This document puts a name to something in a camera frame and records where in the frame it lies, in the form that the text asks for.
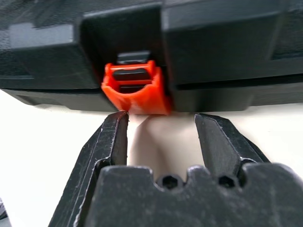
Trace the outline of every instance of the black plastic case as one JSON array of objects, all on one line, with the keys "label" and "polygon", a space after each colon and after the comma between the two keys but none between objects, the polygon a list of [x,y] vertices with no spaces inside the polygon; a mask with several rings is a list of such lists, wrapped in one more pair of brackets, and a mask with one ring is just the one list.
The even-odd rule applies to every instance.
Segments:
[{"label": "black plastic case", "polygon": [[302,102],[303,0],[6,0],[0,6],[0,88],[27,104],[110,111],[99,89],[104,66],[136,51],[149,51],[166,72],[177,111]]}]

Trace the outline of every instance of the orange plastic clip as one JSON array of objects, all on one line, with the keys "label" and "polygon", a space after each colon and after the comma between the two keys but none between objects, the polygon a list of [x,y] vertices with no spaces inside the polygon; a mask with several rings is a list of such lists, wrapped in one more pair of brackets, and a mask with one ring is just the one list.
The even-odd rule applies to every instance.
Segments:
[{"label": "orange plastic clip", "polygon": [[[117,70],[144,69],[150,79],[142,80],[116,80],[113,73]],[[105,66],[105,75],[101,88],[108,99],[119,110],[126,110],[134,114],[165,114],[170,113],[169,98],[164,94],[163,75],[160,67],[154,61],[146,64]],[[121,93],[121,86],[139,85],[142,88],[133,93]]]}]

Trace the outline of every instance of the white background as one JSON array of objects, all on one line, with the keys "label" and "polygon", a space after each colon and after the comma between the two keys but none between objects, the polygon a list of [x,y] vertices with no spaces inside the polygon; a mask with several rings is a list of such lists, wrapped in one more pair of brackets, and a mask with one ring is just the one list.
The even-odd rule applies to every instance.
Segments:
[{"label": "white background", "polygon": [[[85,142],[109,113],[25,105],[0,91],[0,197],[13,227],[47,227]],[[303,178],[303,105],[213,113],[230,119],[272,162]],[[192,114],[131,116],[128,164],[154,177],[203,165]]]}]

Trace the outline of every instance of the orange latch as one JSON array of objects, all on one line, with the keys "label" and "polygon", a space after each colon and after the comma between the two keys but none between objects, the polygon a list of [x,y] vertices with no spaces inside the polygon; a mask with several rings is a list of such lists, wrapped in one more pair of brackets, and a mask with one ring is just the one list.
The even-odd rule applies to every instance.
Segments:
[{"label": "orange latch", "polygon": [[107,64],[101,88],[119,110],[168,115],[170,104],[163,85],[161,68],[156,67],[154,61],[148,61],[132,65]]}]

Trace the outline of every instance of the black clamp jaw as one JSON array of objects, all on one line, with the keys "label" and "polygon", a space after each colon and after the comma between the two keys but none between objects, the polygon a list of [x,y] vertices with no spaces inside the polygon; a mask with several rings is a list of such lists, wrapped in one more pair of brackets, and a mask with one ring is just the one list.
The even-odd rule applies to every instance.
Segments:
[{"label": "black clamp jaw", "polygon": [[155,183],[126,166],[128,113],[109,115],[82,148],[49,227],[299,227],[303,182],[272,164],[227,119],[196,114],[203,166]]}]

